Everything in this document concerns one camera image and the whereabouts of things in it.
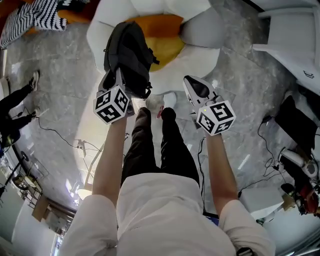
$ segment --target white armchair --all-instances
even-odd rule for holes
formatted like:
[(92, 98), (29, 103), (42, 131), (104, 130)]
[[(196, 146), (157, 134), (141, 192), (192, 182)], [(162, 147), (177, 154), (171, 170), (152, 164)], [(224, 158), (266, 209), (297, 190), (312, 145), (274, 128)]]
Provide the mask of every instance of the white armchair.
[(101, 0), (86, 35), (96, 68), (105, 72), (104, 49), (118, 23), (156, 14), (183, 17), (182, 30), (191, 35), (190, 42), (185, 41), (187, 44), (174, 60), (150, 73), (151, 93), (183, 91), (184, 76), (202, 78), (214, 69), (223, 43), (223, 23), (208, 0)]

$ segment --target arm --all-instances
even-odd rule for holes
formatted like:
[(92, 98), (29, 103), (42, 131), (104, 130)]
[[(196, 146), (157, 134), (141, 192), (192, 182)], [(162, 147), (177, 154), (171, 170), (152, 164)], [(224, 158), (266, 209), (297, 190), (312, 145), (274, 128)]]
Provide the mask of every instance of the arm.
[(206, 140), (211, 191), (215, 208), (220, 216), (229, 201), (238, 200), (237, 183), (221, 135), (207, 135)]
[(95, 170), (92, 195), (84, 199), (67, 231), (60, 256), (116, 255), (118, 200), (127, 118), (110, 125)]
[(228, 235), (236, 250), (249, 247), (258, 256), (275, 255), (275, 246), (267, 231), (256, 223), (238, 200), (236, 179), (221, 135), (208, 135), (207, 147), (211, 190), (219, 215), (219, 227)]
[(105, 196), (114, 206), (120, 191), (126, 125), (126, 117), (110, 125), (93, 179), (92, 194)]

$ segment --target person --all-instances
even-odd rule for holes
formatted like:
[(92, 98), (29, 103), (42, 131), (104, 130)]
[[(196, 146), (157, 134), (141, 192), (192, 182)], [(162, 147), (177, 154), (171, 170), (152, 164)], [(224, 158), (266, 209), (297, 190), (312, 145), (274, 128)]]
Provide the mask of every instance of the person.
[(161, 167), (155, 162), (145, 101), (133, 99), (139, 110), (124, 162), (127, 119), (110, 125), (92, 195), (77, 210), (60, 256), (235, 256), (241, 248), (258, 256), (275, 255), (267, 231), (238, 200), (221, 135), (206, 136), (219, 226), (203, 216), (197, 167), (175, 121), (176, 100), (174, 93), (164, 96)]
[(31, 114), (16, 119), (11, 119), (8, 114), (11, 109), (18, 106), (31, 92), (36, 92), (38, 89), (39, 71), (33, 72), (33, 76), (26, 86), (16, 90), (7, 97), (0, 100), (0, 134), (1, 134), (1, 149), (9, 147), (12, 144), (12, 136), (20, 129), (29, 124), (34, 118), (39, 115), (40, 109), (36, 107)]

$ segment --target yellow pillow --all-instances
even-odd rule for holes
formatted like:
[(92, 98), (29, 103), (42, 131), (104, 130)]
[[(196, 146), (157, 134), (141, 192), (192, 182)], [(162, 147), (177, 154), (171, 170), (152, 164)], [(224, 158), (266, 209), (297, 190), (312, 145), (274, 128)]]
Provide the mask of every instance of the yellow pillow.
[(130, 18), (126, 22), (136, 22), (145, 38), (173, 38), (179, 34), (183, 20), (184, 18), (173, 14), (157, 14)]
[(153, 50), (153, 55), (160, 62), (159, 65), (153, 63), (150, 72), (162, 69), (165, 65), (174, 60), (185, 46), (185, 43), (182, 42), (179, 36), (147, 37), (145, 42), (148, 47)]
[(150, 72), (162, 69), (174, 60), (185, 43), (179, 37), (180, 25), (184, 18), (173, 14), (157, 14), (135, 17), (126, 20), (136, 22), (142, 29), (146, 44), (160, 62), (152, 64)]

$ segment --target white wall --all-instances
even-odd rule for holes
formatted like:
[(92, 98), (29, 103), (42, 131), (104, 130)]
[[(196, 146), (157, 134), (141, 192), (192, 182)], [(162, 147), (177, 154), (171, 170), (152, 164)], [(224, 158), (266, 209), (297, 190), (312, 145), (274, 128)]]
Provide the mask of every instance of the white wall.
[(320, 228), (320, 219), (312, 214), (300, 215), (298, 208), (276, 213), (264, 228), (274, 240), (276, 254), (293, 248), (307, 236)]
[[(0, 183), (5, 184), (7, 178), (0, 172)], [(24, 201), (18, 195), (17, 190), (10, 184), (6, 187), (7, 191), (2, 194), (2, 208), (0, 207), (0, 237), (11, 242), (16, 221)]]
[(25, 256), (50, 256), (57, 235), (43, 222), (37, 221), (31, 215), (32, 211), (25, 201), (16, 221), (12, 243)]

